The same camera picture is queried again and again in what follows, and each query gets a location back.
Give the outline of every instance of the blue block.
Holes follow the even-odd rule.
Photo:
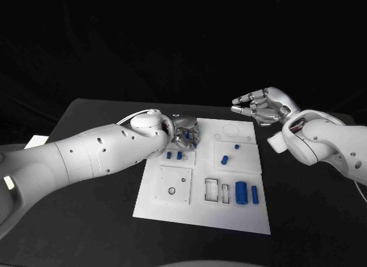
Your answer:
[[[228,160],[229,160],[229,156],[225,156],[225,158],[222,159],[222,163],[226,165],[228,163]]]
[[[252,186],[252,196],[254,196],[254,203],[259,204],[259,202],[258,202],[258,187],[255,185]]]
[[[248,204],[248,186],[246,182],[236,183],[236,202],[241,205]]]

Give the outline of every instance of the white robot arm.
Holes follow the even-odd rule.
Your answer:
[[[160,110],[145,110],[118,124],[90,129],[31,149],[0,154],[0,239],[51,192],[158,157],[171,142],[196,149],[199,131],[197,118],[184,115],[170,118]],[[15,183],[15,200],[4,181],[7,176]]]
[[[367,186],[367,127],[347,126],[330,114],[301,111],[290,96],[275,87],[233,100],[251,102],[251,108],[233,106],[232,111],[252,116],[261,126],[284,123],[282,132],[268,139],[278,153],[287,149],[307,165],[330,163],[339,172]]]

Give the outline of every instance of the round hole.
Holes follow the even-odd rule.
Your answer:
[[[360,169],[363,163],[360,161],[356,162],[355,168]]]
[[[176,194],[176,188],[174,188],[174,187],[170,188],[170,194],[171,194],[171,195]]]

